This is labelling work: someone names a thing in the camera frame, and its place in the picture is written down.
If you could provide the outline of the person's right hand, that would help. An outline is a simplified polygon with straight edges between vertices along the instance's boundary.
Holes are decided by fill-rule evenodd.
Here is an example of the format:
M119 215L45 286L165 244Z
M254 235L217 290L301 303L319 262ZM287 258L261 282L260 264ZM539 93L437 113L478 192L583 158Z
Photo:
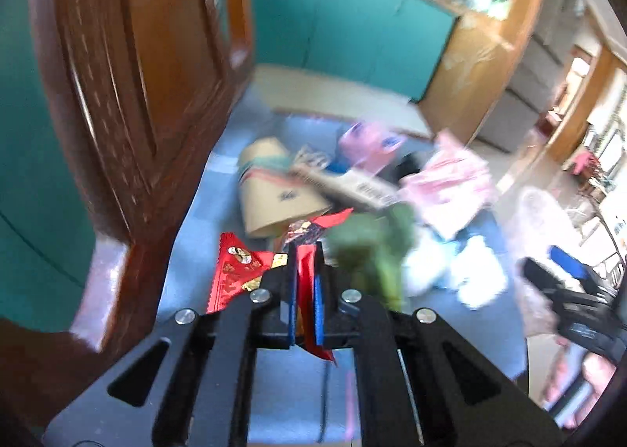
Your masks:
M613 377L616 366L598 354L585 351L566 339L559 338L557 356L551 365L541 394L541 407L548 410L565 392L571 379L580 372L585 378L585 399L571 413L563 412L558 424L575 430L587 418Z

